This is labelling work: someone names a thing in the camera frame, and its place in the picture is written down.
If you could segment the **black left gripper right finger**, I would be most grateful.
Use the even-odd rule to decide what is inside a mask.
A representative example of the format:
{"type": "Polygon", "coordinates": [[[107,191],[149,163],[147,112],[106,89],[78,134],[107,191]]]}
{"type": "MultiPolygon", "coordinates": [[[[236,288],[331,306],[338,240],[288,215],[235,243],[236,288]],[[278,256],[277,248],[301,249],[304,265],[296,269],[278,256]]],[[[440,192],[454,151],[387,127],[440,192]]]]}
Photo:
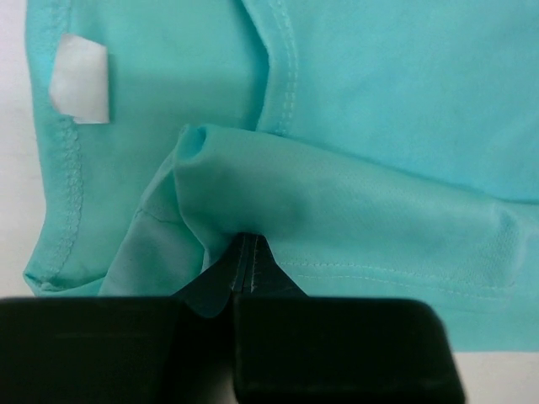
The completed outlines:
{"type": "Polygon", "coordinates": [[[234,288],[241,403],[463,403],[445,327],[424,302],[309,297],[261,236],[234,288]]]}

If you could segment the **teal t shirt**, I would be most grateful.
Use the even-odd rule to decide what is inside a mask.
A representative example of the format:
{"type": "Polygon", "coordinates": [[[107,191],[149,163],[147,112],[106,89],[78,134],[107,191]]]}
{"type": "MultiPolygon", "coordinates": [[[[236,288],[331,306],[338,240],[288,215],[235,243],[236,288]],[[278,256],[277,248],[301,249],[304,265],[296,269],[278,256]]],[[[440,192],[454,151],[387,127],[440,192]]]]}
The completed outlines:
{"type": "Polygon", "coordinates": [[[171,295],[239,233],[308,295],[538,348],[535,1],[30,1],[42,296],[171,295]]]}

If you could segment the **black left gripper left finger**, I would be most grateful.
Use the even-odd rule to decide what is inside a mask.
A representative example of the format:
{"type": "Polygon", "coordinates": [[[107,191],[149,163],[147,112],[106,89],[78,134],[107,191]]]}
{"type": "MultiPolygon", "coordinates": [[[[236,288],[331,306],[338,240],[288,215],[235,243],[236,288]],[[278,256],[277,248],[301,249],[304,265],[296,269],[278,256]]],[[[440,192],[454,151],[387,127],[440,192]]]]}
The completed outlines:
{"type": "Polygon", "coordinates": [[[1,302],[4,403],[234,403],[232,295],[248,237],[170,297],[1,302]]]}

